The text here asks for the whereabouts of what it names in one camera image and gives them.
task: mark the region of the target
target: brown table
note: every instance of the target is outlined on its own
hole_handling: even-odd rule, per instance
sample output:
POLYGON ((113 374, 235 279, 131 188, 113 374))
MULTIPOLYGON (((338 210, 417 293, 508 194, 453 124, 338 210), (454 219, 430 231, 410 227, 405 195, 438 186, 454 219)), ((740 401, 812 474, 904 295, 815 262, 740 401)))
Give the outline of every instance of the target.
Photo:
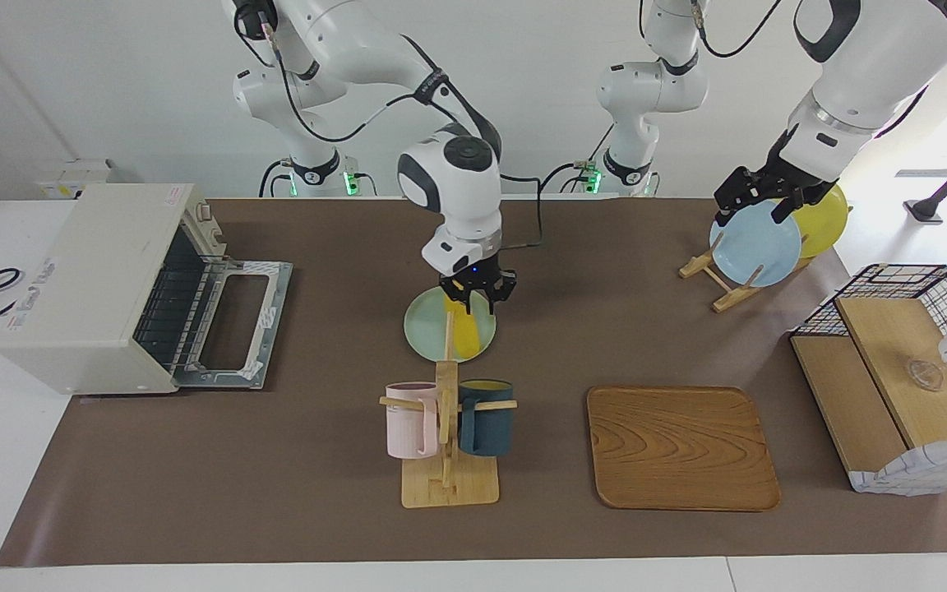
MULTIPOLYGON (((711 202, 548 203, 546 246, 503 256, 519 285, 495 344, 461 368, 514 382, 521 401, 502 499, 411 511, 376 398, 433 375, 401 318, 435 284, 418 252, 439 218, 365 201, 222 201, 215 213, 233 257, 296 265, 266 389, 75 398, 0 566, 947 551, 947 493, 850 490, 784 336, 846 280, 833 252, 717 315, 718 286, 676 273, 706 248, 711 202), (606 383, 743 387, 779 509, 603 506, 584 396, 606 383)), ((504 215, 509 240, 533 236, 531 203, 504 215)))

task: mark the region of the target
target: black wire basket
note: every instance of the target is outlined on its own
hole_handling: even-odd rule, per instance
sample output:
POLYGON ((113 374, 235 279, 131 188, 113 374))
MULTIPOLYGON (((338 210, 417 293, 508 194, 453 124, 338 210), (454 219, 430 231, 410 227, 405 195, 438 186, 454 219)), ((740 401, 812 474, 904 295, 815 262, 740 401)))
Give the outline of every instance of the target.
POLYGON ((915 298, 922 301, 940 332, 947 335, 947 266, 865 267, 792 331, 792 336, 848 336, 849 329, 835 307, 839 298, 915 298))

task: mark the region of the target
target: metal pole base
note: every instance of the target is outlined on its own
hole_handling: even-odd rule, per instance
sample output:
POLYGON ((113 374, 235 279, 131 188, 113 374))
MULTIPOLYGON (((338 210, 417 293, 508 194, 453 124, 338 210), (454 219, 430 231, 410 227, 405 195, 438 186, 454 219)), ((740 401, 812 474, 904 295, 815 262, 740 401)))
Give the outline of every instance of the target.
POLYGON ((910 199, 905 202, 905 210, 908 210, 908 213, 912 215, 913 218, 916 218, 916 221, 922 222, 922 224, 942 224, 944 220, 940 218, 939 215, 934 214, 933 216, 924 216, 916 211, 916 204, 918 201, 910 199))

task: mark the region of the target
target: blue mug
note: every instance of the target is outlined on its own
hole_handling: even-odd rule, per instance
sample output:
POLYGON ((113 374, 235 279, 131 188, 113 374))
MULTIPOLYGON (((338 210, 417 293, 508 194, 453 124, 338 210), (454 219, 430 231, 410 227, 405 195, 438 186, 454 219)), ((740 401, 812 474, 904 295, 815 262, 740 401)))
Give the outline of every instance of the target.
POLYGON ((478 402, 508 401, 514 385, 503 380, 464 380, 459 384, 462 419, 459 450, 473 456, 503 456, 510 452, 514 435, 514 410, 476 411, 478 402))

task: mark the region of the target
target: white wall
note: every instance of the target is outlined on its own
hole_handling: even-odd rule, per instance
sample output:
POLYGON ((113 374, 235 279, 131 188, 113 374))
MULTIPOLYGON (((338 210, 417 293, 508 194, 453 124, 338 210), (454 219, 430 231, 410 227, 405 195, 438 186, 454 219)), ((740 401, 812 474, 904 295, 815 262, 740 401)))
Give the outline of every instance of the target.
MULTIPOLYGON (((364 1, 417 38, 500 128, 508 173, 545 173, 586 157, 609 124, 594 98, 598 73, 654 59, 638 38, 634 0, 364 1)), ((737 44, 769 4, 715 2, 714 45, 737 44)), ((709 195, 733 166, 762 162, 819 74, 792 34, 795 6, 785 2, 740 57, 703 56, 713 80, 707 104, 660 117, 661 194, 709 195)), ((217 0, 0 0, 0 198, 37 197, 34 163, 69 153, 110 158, 125 180, 194 181, 211 196, 252 195, 264 166, 284 150, 273 128, 233 104, 232 78, 251 64, 217 0)), ((945 82, 880 153, 904 149, 908 136, 940 121, 947 72, 945 82)), ((348 131, 397 94, 365 87, 319 111, 348 131)), ((346 150, 383 192, 395 192, 395 155, 440 122, 429 109, 398 105, 346 150)), ((867 164, 858 171, 880 173, 867 164)))

